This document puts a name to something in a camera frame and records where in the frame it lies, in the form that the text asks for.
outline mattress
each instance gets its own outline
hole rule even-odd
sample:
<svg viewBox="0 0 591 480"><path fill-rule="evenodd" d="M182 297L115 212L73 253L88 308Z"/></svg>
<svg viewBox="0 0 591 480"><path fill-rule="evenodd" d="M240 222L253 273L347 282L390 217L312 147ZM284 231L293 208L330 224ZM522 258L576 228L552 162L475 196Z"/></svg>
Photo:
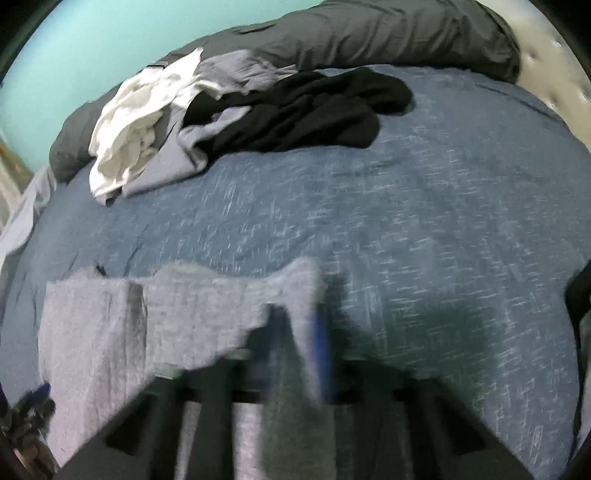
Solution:
<svg viewBox="0 0 591 480"><path fill-rule="evenodd" d="M8 296L7 393L35 385L47 281L91 265L142 276L175 260L260 277L307 255L359 349L442 378L537 479L558 478L579 395L562 293L591 256L589 152L514 85L373 68L406 82L415 105L380 117L368 149L226 155L107 208L89 192L89 167L58 186Z"/></svg>

